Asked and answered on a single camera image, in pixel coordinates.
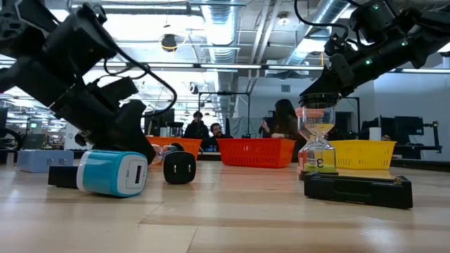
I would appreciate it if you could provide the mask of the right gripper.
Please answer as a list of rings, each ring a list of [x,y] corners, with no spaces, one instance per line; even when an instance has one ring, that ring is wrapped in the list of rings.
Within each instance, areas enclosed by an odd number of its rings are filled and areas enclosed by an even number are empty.
[[[393,53],[393,47],[329,50],[330,70],[323,70],[321,76],[300,94],[300,101],[337,102],[339,93],[346,96],[358,86],[391,70],[393,67],[388,61]]]

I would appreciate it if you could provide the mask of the teal and white charger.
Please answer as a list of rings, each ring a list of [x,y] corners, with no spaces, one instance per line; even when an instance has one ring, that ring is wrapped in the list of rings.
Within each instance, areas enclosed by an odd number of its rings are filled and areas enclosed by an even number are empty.
[[[84,192],[133,197],[144,189],[147,175],[148,160],[140,153],[89,150],[79,162],[76,184]]]

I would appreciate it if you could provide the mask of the black stapler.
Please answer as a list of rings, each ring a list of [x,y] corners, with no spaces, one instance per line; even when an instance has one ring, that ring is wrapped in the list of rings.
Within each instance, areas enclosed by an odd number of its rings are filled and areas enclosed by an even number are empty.
[[[50,166],[48,184],[60,188],[77,189],[77,166]]]
[[[376,179],[322,174],[304,175],[304,195],[314,199],[411,209],[412,183],[405,176]]]

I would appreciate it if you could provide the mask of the black cube charger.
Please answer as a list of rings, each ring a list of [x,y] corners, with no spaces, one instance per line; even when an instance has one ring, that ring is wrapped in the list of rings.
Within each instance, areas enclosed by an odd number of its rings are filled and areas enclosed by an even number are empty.
[[[196,175],[196,160],[191,153],[175,151],[165,156],[163,160],[163,174],[169,184],[187,184]]]

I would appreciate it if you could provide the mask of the yellow sand hourglass number three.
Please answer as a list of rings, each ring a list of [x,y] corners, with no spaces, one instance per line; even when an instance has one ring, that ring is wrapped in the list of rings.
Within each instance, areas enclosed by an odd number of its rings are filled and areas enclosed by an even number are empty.
[[[320,172],[338,175],[335,148],[326,139],[335,126],[335,106],[339,95],[311,93],[300,97],[301,126],[309,140],[301,149],[302,173]]]

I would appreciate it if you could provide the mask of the light blue cube charger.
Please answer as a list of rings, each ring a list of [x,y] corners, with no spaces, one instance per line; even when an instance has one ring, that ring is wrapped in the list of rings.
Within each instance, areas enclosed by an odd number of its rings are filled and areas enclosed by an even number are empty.
[[[47,173],[50,166],[72,166],[71,150],[21,150],[18,152],[17,169],[30,173]]]

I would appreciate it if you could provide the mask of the black monitor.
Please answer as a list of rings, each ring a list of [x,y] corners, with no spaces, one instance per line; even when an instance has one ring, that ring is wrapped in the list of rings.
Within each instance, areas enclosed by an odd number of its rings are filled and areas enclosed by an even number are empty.
[[[173,122],[175,118],[175,110],[169,109],[162,114],[154,115],[160,110],[155,112],[149,111],[144,113],[144,133],[146,135],[159,136],[160,129],[166,127],[167,122]]]
[[[380,127],[383,136],[389,136],[398,145],[411,143],[410,136],[423,136],[424,123],[422,117],[395,116],[381,117]]]

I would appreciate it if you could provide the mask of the orange plastic basket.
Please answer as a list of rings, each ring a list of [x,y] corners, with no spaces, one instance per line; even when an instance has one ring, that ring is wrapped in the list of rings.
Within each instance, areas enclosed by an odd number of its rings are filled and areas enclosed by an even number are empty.
[[[146,136],[147,140],[152,144],[157,144],[159,146],[171,145],[173,143],[178,143],[184,150],[188,153],[194,155],[197,159],[198,153],[200,151],[201,139],[193,138],[178,138],[178,137],[159,137],[159,136]]]

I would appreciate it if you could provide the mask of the yellow plastic basket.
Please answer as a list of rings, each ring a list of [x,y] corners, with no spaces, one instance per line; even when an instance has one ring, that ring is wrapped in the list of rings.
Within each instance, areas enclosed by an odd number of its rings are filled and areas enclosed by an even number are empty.
[[[395,141],[346,140],[331,141],[336,151],[338,168],[388,170]]]

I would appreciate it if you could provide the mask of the grey fabric sheet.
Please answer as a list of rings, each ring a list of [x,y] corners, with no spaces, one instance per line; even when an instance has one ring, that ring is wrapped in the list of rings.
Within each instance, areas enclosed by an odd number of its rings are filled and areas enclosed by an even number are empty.
[[[229,119],[230,134],[234,138],[241,138],[244,135],[250,135],[251,138],[259,138],[262,135],[259,133],[262,117],[246,116]]]

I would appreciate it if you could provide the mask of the long ceiling light bar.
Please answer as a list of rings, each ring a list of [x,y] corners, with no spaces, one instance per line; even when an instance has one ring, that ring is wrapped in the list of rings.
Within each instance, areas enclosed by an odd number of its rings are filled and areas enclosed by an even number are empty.
[[[157,69],[212,69],[212,70],[273,70],[273,71],[322,71],[323,66],[315,65],[255,65],[255,64],[216,64],[216,63],[148,63]],[[394,68],[390,73],[404,74],[450,74],[450,69],[441,68]]]

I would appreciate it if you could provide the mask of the red plastic basket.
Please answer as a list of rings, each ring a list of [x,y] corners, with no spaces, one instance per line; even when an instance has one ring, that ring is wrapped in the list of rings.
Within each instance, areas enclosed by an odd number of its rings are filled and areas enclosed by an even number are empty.
[[[218,144],[225,165],[277,169],[291,163],[296,142],[286,138],[221,138]]]

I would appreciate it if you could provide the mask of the black ceiling device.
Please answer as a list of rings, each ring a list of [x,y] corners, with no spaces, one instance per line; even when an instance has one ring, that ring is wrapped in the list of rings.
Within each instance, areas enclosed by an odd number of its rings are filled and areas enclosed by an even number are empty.
[[[174,34],[165,34],[160,40],[160,45],[166,52],[175,52],[178,47],[176,36]]]

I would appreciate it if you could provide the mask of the slanted silver ventilation duct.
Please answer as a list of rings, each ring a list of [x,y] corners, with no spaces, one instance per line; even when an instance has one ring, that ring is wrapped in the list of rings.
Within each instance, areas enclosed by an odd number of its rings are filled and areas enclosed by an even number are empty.
[[[306,39],[306,36],[319,31],[324,31],[325,35],[329,37],[331,33],[330,24],[336,23],[339,17],[349,7],[350,3],[347,0],[321,0],[316,11],[305,18],[307,22],[314,23],[314,25],[308,25],[301,21],[297,27],[297,45],[283,61],[283,64],[301,65],[309,53],[318,51],[317,48],[314,49],[312,46],[317,46],[319,40]]]

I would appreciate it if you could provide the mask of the wide silver ventilation duct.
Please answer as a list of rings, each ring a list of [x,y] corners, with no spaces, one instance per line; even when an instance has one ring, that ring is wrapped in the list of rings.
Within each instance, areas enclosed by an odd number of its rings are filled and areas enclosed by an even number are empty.
[[[213,64],[234,64],[238,59],[238,16],[240,6],[236,0],[205,0],[201,7],[205,18],[207,44]],[[217,91],[235,91],[238,84],[237,70],[217,72]],[[236,99],[233,96],[218,96],[219,113],[222,119],[230,118],[235,111]]]

